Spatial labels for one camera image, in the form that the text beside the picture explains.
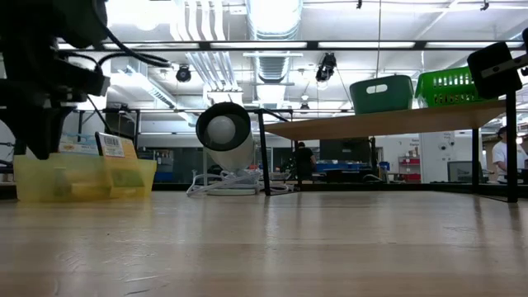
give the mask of air duct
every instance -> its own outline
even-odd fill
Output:
[[[303,0],[246,0],[252,40],[296,40]],[[290,69],[288,57],[255,58],[256,75],[264,83],[280,83]]]

